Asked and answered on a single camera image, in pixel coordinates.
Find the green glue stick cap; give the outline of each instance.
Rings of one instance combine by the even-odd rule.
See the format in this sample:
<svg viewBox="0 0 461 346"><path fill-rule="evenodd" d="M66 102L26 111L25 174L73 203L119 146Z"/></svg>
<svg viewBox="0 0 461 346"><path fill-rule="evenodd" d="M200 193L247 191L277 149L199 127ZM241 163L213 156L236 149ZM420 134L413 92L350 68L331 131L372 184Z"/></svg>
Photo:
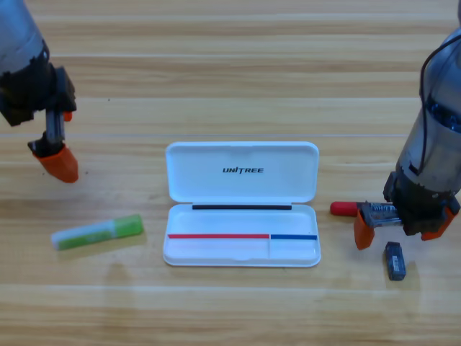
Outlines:
<svg viewBox="0 0 461 346"><path fill-rule="evenodd" d="M116 218L115 233L116 238L122 238L123 236L136 236L143 233L143 220L139 215L126 216L124 218Z"/></svg>

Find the white glue stick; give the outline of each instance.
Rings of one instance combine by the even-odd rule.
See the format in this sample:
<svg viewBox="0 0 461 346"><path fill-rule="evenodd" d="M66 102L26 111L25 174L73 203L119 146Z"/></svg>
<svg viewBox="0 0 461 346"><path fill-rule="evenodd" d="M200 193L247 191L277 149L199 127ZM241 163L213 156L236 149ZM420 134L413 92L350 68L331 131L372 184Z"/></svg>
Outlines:
<svg viewBox="0 0 461 346"><path fill-rule="evenodd" d="M134 236L143 233L143 230L141 217L132 215L59 231L51 235L51 242L55 249L65 250L104 240Z"/></svg>

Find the black cable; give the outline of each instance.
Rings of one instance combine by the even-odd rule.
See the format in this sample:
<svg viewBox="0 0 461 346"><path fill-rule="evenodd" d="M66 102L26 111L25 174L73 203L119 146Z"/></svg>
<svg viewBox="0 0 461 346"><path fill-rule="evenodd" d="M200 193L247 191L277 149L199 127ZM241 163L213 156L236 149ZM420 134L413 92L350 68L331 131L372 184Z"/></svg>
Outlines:
<svg viewBox="0 0 461 346"><path fill-rule="evenodd" d="M429 64L429 62L432 60L432 58L441 50L445 49L449 45L455 43L456 41L461 40L461 35L455 36L451 40L447 41L440 47L438 47L436 50L434 50L424 61L423 67L421 68L421 76L419 80L419 87L420 87L420 97L421 97L421 103L422 103L422 108L423 108L423 151L421 152L421 162L419 163L419 168L416 173L416 175L420 175L423 172L424 168L424 160L426 159L426 147L427 147L427 114L426 114L426 98L424 96L424 72L426 71L426 67Z"/></svg>

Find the unitree logo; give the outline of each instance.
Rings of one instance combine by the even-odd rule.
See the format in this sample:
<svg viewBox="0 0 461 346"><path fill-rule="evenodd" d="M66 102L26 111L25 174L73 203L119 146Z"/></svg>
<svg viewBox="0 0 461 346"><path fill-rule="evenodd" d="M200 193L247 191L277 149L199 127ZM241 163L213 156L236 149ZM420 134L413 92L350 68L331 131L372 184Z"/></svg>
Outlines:
<svg viewBox="0 0 461 346"><path fill-rule="evenodd" d="M264 173L264 168L223 168L223 173Z"/></svg>

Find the blue line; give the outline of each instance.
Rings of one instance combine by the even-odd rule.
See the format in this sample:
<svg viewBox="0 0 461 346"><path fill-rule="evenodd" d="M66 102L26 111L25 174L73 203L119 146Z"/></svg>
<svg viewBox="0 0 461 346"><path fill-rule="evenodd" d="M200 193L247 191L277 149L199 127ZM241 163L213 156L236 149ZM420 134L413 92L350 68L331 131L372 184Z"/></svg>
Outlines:
<svg viewBox="0 0 461 346"><path fill-rule="evenodd" d="M271 234L271 239L317 240L317 236L302 234Z"/></svg>

